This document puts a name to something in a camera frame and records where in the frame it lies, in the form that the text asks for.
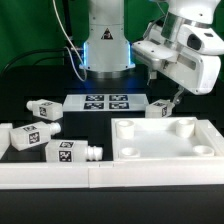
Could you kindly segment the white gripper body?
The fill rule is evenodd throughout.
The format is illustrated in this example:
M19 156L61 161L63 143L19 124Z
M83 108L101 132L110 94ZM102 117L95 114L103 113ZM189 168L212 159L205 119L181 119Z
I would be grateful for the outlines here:
M173 32L174 41L155 25L149 35L132 44L133 55L195 95L209 93L221 68L224 41L212 28L183 24Z

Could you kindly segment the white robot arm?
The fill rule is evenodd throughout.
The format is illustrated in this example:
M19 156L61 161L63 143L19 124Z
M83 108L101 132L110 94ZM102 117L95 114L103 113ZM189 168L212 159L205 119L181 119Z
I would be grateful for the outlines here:
M148 24L143 37L129 43L124 35L124 0L88 0L89 37L81 67L99 78L132 69L131 59L148 66L148 78L162 73L195 95L213 89L224 54L224 40L211 28L221 0L150 0L166 2L168 12Z

